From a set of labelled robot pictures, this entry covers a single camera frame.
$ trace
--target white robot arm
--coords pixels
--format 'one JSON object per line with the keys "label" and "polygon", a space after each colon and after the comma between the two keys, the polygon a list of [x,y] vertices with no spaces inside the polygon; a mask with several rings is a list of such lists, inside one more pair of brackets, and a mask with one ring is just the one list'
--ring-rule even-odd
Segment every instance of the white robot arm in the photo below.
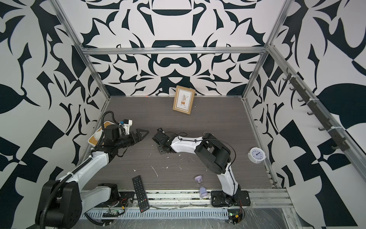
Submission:
{"label": "white robot arm", "polygon": [[[101,123],[104,123],[104,116],[108,113],[112,114],[114,123],[118,123],[111,111],[103,114]],[[99,141],[92,148],[91,155],[72,172],[68,172],[57,181],[50,180],[43,185],[35,219],[40,229],[44,229],[45,226],[71,228],[82,214],[96,205],[119,200],[116,184],[103,183],[85,193],[81,193],[81,190],[115,156],[123,156],[118,155],[118,149],[133,146],[149,133],[142,129],[136,129],[136,133],[130,131],[131,125],[132,121],[125,119],[119,125],[102,126]]]}
{"label": "white robot arm", "polygon": [[211,204],[214,207],[239,205],[242,196],[240,185],[231,170],[231,152],[222,141],[210,133],[197,138],[182,137],[177,134],[168,136],[161,128],[157,130],[153,140],[158,144],[161,154],[179,152],[196,154],[207,169],[217,174],[222,193],[218,196],[219,201],[215,201],[211,193]]}
{"label": "white robot arm", "polygon": [[[171,147],[177,153],[187,152],[191,154],[196,154],[195,150],[197,146],[201,144],[202,141],[204,141],[203,137],[190,138],[190,137],[176,136],[171,142]],[[213,151],[214,147],[212,146],[207,150]],[[216,170],[213,172],[217,174],[217,177],[221,182],[223,192],[230,196],[235,195],[236,190],[238,189],[238,183],[235,180],[234,174],[231,170],[231,162],[227,163],[224,171],[218,171],[220,172],[220,174],[218,174]]]}

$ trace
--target patterned wallpaper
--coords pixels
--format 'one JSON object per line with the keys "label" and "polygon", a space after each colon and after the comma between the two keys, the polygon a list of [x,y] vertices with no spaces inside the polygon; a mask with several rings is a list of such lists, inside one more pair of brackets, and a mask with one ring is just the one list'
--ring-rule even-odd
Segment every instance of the patterned wallpaper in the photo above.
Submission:
{"label": "patterned wallpaper", "polygon": [[110,95],[174,95],[177,85],[198,95],[241,95],[259,54],[93,55]]}
{"label": "patterned wallpaper", "polygon": [[60,0],[85,47],[263,46],[284,0]]}
{"label": "patterned wallpaper", "polygon": [[34,224],[76,167],[105,97],[48,1],[0,0],[0,228]]}
{"label": "patterned wallpaper", "polygon": [[[295,0],[276,48],[366,150],[366,2]],[[366,183],[268,57],[248,97],[279,178],[306,229],[364,228]]]}
{"label": "patterned wallpaper", "polygon": [[[60,0],[84,47],[264,46],[284,0]],[[241,95],[256,54],[103,55],[110,95]]]}

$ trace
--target clock face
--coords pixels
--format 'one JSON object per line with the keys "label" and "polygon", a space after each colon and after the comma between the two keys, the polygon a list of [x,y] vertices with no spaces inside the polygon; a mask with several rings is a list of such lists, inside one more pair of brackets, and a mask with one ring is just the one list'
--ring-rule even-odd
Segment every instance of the clock face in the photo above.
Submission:
{"label": "clock face", "polygon": [[257,149],[254,149],[252,152],[251,152],[251,155],[252,157],[255,159],[255,160],[262,160],[263,159],[263,153]]}

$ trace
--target white debris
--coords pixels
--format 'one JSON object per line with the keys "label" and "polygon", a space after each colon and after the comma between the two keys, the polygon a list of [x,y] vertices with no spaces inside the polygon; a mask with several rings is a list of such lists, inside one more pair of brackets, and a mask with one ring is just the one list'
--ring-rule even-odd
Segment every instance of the white debris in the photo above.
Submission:
{"label": "white debris", "polygon": [[153,167],[153,166],[151,166],[151,168],[153,168],[153,170],[154,170],[154,172],[155,172],[155,174],[156,174],[156,177],[159,177],[159,176],[158,176],[158,174],[156,173],[156,171],[155,171],[154,167]]}

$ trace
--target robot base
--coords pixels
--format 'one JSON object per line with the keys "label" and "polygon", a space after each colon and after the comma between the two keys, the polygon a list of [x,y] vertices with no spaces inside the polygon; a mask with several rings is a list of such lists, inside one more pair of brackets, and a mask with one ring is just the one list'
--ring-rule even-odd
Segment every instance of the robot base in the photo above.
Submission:
{"label": "robot base", "polygon": [[[248,191],[238,190],[234,195],[231,205],[240,206],[250,206],[250,198]],[[231,200],[231,196],[227,195],[223,191],[211,191],[211,205],[213,207],[227,207]]]}

